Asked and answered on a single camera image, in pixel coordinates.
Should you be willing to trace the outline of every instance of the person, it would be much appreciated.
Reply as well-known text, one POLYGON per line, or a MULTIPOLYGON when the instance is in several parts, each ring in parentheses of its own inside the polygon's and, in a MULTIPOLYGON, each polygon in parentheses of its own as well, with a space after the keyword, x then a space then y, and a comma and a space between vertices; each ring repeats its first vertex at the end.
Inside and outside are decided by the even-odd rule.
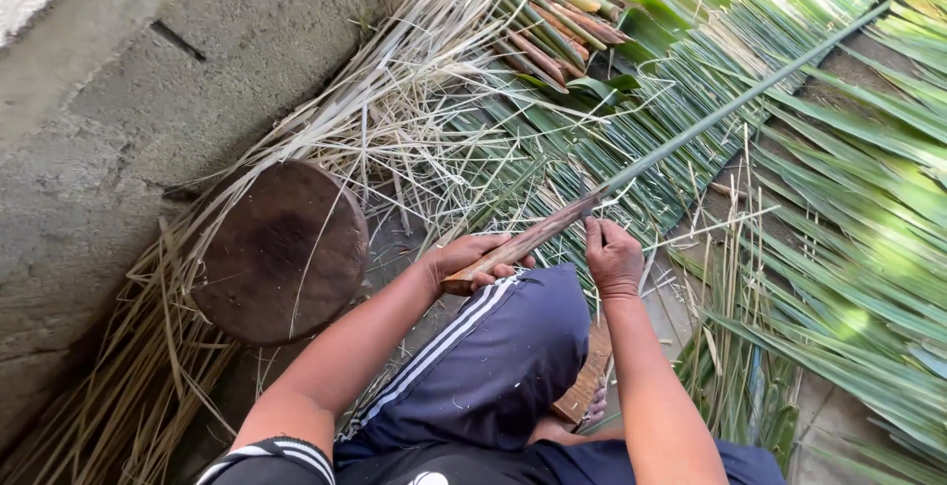
POLYGON ((641 246, 586 219, 586 257, 615 354, 623 427, 588 437, 550 416, 588 353, 575 267, 479 273, 473 296, 342 431, 335 424, 442 294, 509 236, 428 252, 317 336, 255 403, 199 485, 784 483, 759 448, 715 441, 664 358, 638 281, 641 246))

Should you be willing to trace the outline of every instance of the navy blue pants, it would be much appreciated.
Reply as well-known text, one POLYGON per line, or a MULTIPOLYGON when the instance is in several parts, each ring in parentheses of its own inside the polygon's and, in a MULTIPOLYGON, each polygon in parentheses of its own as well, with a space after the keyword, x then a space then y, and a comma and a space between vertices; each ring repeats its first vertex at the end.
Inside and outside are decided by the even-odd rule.
MULTIPOLYGON (((576 381, 588 354, 589 315, 571 264, 497 280, 471 297, 334 446, 338 468, 420 443, 536 452, 563 484, 633 483, 622 441, 526 443, 576 381)), ((718 441, 730 483, 785 483, 773 455, 718 441)))

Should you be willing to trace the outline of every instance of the knife handle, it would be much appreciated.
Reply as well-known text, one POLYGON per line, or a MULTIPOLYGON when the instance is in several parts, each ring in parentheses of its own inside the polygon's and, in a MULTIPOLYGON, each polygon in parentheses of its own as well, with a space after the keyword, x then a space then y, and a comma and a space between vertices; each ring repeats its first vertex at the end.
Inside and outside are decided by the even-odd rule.
POLYGON ((529 226, 520 235, 490 250, 471 266, 447 276, 440 285, 445 293, 469 297, 474 293, 474 276, 477 273, 491 273, 493 267, 497 265, 512 265, 525 258, 537 246, 573 224, 582 216, 583 210, 592 207, 596 202, 598 202, 598 193, 585 195, 573 201, 537 224, 529 226))

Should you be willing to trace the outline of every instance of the right hand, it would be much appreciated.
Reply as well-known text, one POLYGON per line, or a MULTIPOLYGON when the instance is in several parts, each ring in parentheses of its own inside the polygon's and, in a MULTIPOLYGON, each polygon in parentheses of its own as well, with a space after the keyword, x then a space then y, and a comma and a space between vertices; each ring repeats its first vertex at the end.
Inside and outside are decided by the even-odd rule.
POLYGON ((608 219, 585 219, 585 258, 598 295, 605 298, 635 298, 644 272, 641 243, 620 225, 608 219))

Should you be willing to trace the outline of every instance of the wooden board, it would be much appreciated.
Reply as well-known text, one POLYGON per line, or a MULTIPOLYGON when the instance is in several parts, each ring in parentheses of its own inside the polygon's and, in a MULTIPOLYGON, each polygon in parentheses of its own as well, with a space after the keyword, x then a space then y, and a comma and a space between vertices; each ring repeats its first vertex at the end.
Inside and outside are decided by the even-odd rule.
POLYGON ((559 402, 552 406, 559 418, 578 424, 583 419, 583 413, 592 402, 595 391, 598 389, 598 379, 605 375, 608 366, 608 356, 612 354, 612 339, 608 334, 608 324, 605 317, 601 317, 601 324, 592 320, 589 330, 589 356, 585 360, 583 369, 579 372, 576 384, 572 385, 559 402))
POLYGON ((345 312, 362 285, 367 250, 355 196, 318 166, 288 160, 261 173, 227 212, 191 295, 238 341, 286 345, 345 312))

